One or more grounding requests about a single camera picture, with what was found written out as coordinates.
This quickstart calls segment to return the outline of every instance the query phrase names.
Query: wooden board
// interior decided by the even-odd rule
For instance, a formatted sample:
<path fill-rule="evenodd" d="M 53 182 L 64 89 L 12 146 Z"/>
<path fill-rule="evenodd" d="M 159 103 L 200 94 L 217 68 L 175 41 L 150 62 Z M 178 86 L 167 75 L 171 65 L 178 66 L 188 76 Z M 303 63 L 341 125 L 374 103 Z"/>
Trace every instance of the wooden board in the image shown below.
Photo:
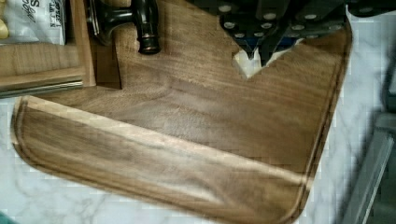
<path fill-rule="evenodd" d="M 91 46 L 83 1 L 70 1 L 65 46 L 44 43 L 0 46 L 0 97 L 93 86 Z"/>
<path fill-rule="evenodd" d="M 291 223 L 304 207 L 351 34 L 305 41 L 245 81 L 217 18 L 158 1 L 163 51 L 116 35 L 122 91 L 24 97 L 14 146 L 34 167 L 232 223 Z"/>

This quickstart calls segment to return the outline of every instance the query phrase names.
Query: marble countertop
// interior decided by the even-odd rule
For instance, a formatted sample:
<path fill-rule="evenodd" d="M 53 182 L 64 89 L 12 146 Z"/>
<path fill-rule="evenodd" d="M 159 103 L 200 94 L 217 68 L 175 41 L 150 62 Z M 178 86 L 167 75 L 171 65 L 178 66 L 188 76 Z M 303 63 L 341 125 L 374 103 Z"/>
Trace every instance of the marble countertop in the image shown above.
<path fill-rule="evenodd" d="M 306 207 L 296 224 L 334 223 L 343 209 L 376 115 L 396 52 L 396 13 L 357 19 L 346 79 Z M 27 165 L 10 140 L 15 99 L 0 100 L 0 212 L 20 224 L 213 223 L 158 205 L 86 187 Z"/>

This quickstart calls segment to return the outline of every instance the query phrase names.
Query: beveled board edge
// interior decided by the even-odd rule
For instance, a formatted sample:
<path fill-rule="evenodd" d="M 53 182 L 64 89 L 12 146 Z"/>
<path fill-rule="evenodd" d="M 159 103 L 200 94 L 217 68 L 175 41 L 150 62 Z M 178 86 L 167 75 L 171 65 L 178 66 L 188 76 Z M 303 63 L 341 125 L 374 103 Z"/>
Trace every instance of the beveled board edge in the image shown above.
<path fill-rule="evenodd" d="M 33 108 L 33 110 L 35 111 L 50 113 L 63 119 L 71 119 L 81 124 L 88 124 L 94 129 L 116 135 L 122 135 L 128 139 L 132 139 L 136 142 L 147 143 L 153 147 L 170 147 L 177 150 L 187 151 L 190 154 L 205 157 L 206 160 L 212 161 L 214 163 L 219 163 L 227 167 L 274 176 L 275 178 L 280 178 L 292 184 L 301 186 L 301 189 L 299 190 L 298 195 L 295 198 L 295 205 L 293 206 L 293 209 L 285 214 L 285 216 L 283 216 L 279 220 L 279 223 L 291 223 L 295 218 L 297 218 L 292 217 L 291 215 L 298 212 L 296 211 L 296 209 L 298 208 L 298 204 L 302 200 L 304 192 L 306 190 L 309 190 L 309 187 L 307 188 L 306 186 L 311 186 L 311 182 L 313 181 L 311 178 L 307 178 L 306 175 L 298 175 L 293 172 L 283 170 L 281 168 L 246 159 L 232 153 L 214 149 L 212 147 L 206 147 L 195 144 L 193 142 L 181 140 L 173 136 L 156 133 L 152 130 L 147 130 L 124 122 L 94 115 L 65 105 L 58 105 L 53 102 L 36 98 L 34 96 L 24 96 L 18 98 L 15 104 L 14 113 L 11 121 L 11 138 L 14 147 L 24 161 L 45 173 L 57 175 L 95 188 L 110 190 L 122 195 L 126 195 L 128 197 L 131 197 L 131 194 L 133 194 L 134 196 L 136 195 L 139 199 L 140 197 L 143 197 L 144 201 L 146 201 L 145 198 L 147 198 L 148 196 L 140 195 L 138 192 L 136 193 L 135 191 L 131 192 L 128 189 L 123 188 L 122 186 L 117 188 L 116 186 L 112 186 L 107 182 L 99 183 L 97 179 L 90 179 L 89 176 L 84 176 L 84 174 L 69 174 L 66 170 L 57 169 L 56 165 L 51 166 L 51 164 L 38 158 L 35 153 L 32 153 L 32 150 L 25 145 L 23 141 L 23 136 L 21 135 L 23 128 L 23 117 L 27 107 Z M 164 200 L 164 202 L 162 202 L 162 200 L 160 200 L 160 204 L 169 205 L 169 201 Z M 193 212 L 195 214 L 194 211 L 191 211 L 188 208 L 185 210 L 183 209 L 183 211 Z M 229 223 L 229 221 L 223 220 L 219 217 L 216 217 L 216 221 Z"/>

